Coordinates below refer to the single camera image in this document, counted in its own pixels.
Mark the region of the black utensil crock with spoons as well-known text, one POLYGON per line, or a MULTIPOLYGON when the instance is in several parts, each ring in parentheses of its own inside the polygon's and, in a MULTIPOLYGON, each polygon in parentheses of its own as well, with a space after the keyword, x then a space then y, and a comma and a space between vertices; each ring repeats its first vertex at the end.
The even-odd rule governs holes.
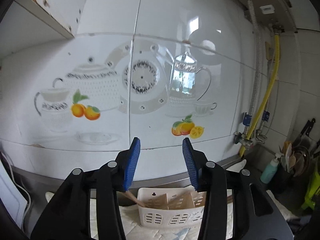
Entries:
POLYGON ((294 177, 301 176, 310 166, 312 143, 310 133, 315 123, 315 118, 308 120, 296 139, 285 141, 283 148, 280 149, 282 167, 294 177))

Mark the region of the white plastic utensil holder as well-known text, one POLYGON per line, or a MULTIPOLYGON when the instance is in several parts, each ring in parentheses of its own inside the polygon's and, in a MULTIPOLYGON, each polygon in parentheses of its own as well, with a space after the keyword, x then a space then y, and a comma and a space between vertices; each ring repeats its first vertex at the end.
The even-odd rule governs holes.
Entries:
POLYGON ((164 228, 178 228, 183 224, 201 223, 206 193, 197 192, 193 187, 147 188, 138 190, 137 199, 147 207, 139 206, 142 226, 150 228, 154 224, 164 224, 164 228))

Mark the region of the white quilted mat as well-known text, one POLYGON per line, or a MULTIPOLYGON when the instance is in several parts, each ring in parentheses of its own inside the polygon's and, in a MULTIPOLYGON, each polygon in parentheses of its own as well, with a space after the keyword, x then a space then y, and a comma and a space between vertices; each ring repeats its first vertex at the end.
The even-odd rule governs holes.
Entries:
MULTIPOLYGON (((270 190, 267 190, 268 195, 274 201, 275 205, 279 209, 284 219, 288 222, 291 219, 298 218, 285 206, 278 202, 270 190)), ((197 239, 199 236, 199 230, 201 223, 193 225, 178 225, 178 228, 164 228, 164 224, 150 224, 151 227, 142 226, 138 214, 138 205, 132 206, 120 206, 120 215, 125 231, 126 239, 197 239)), ((231 200, 227 205, 227 230, 226 239, 233 237, 233 202, 231 200)), ((89 221, 91 237, 99 239, 97 230, 97 212, 96 212, 96 200, 90 199, 89 208, 89 221)))

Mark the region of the teal spray bottle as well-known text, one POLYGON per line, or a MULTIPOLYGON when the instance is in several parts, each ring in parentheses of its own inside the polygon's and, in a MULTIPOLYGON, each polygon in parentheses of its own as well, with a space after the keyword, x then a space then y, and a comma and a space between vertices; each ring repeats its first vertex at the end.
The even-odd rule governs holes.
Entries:
POLYGON ((260 176, 260 181, 264 184, 268 184, 273 176, 276 174, 278 165, 281 159, 281 154, 276 153, 275 157, 270 161, 270 163, 265 167, 264 171, 260 176))

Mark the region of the white microwave oven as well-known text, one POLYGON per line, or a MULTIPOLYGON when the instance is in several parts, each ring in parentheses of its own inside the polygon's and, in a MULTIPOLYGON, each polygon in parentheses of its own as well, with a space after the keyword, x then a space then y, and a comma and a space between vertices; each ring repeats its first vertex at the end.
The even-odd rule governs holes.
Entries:
POLYGON ((26 233, 25 219, 31 208, 31 196, 16 182, 12 165, 3 152, 1 158, 5 160, 9 169, 7 171, 1 161, 1 201, 18 228, 26 233))

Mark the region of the water heater unit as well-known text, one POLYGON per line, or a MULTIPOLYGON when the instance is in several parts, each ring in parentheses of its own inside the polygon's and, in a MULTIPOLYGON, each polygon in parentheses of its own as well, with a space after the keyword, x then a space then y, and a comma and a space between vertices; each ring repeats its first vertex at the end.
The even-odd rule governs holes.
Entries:
MULTIPOLYGON (((246 8, 248 0, 238 0, 246 8)), ((291 12, 292 4, 290 0, 251 0, 257 22, 269 27, 278 28, 282 32, 297 32, 297 27, 291 12)))

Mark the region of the lime green dish rack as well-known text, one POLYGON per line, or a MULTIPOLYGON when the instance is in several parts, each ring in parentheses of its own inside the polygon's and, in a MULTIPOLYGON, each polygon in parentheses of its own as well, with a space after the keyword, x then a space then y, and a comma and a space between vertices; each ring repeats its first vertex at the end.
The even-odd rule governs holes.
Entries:
POLYGON ((310 178, 308 188, 304 197, 304 203, 301 205, 303 210, 310 207, 315 209, 319 205, 319 186, 320 186, 320 176, 319 176, 319 161, 316 163, 313 174, 310 178))

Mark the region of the wooden chopstick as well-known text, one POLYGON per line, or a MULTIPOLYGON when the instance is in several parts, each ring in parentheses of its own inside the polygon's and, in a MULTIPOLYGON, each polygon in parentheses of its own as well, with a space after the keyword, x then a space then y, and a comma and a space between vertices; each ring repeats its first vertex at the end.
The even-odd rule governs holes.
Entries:
POLYGON ((127 198, 129 198, 130 200, 132 200, 133 202, 135 202, 137 205, 141 206, 141 207, 147 207, 145 203, 141 202, 140 200, 137 199, 137 197, 130 191, 126 191, 125 196, 127 198))

